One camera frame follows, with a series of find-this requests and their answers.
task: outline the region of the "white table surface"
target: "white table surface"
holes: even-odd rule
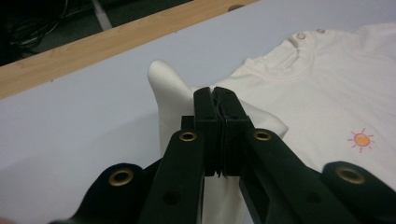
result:
[[[384,21],[396,21],[396,1],[261,0],[1,100],[0,217],[70,217],[107,167],[160,158],[152,61],[208,86],[294,33]]]

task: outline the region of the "wooden board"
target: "wooden board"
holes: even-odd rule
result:
[[[195,0],[0,67],[0,99],[257,0]]]

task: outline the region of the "black plastic part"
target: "black plastic part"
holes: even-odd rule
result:
[[[201,223],[204,143],[196,130],[173,134],[137,223]]]
[[[320,179],[363,223],[396,223],[396,192],[365,169],[332,162]]]
[[[182,116],[180,129],[194,129],[194,116]]]
[[[194,128],[205,135],[205,175],[221,173],[221,123],[210,88],[194,93]]]
[[[221,171],[224,176],[240,175],[244,158],[241,143],[253,124],[233,91],[216,87],[213,98],[222,118]]]
[[[239,188],[244,196],[247,209],[255,224],[296,224],[301,223],[290,204],[268,174],[262,184],[253,169],[247,164],[242,169]]]
[[[132,179],[124,185],[112,186],[111,176],[118,171],[131,171]],[[127,173],[114,175],[117,183]],[[53,221],[51,224],[124,224],[135,223],[141,204],[145,200],[144,172],[132,164],[121,163],[104,170],[86,193],[77,212],[67,220]]]
[[[297,221],[360,223],[275,133],[264,129],[248,131],[246,156],[262,186],[271,181]]]
[[[160,167],[161,161],[163,159],[159,159],[157,161],[155,161],[154,163],[152,163],[150,166],[146,167],[146,169],[144,169],[144,190],[142,190],[142,193],[145,193],[145,200],[146,200],[146,196],[149,193],[149,188],[152,185],[152,181],[154,180],[155,175],[157,174],[158,168]]]

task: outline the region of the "snap button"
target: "snap button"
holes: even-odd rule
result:
[[[297,38],[305,39],[305,34],[299,33],[299,34],[297,34]]]

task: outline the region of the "white garment sleeve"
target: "white garment sleeve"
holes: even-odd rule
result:
[[[173,67],[163,61],[152,63],[148,71],[148,81],[158,104],[163,154],[172,134],[180,129],[181,117],[193,115],[193,90]],[[288,130],[288,127],[274,115],[248,103],[241,101],[241,104],[255,127],[271,130],[281,137]],[[238,177],[205,179],[204,224],[241,223],[245,206],[238,182]]]

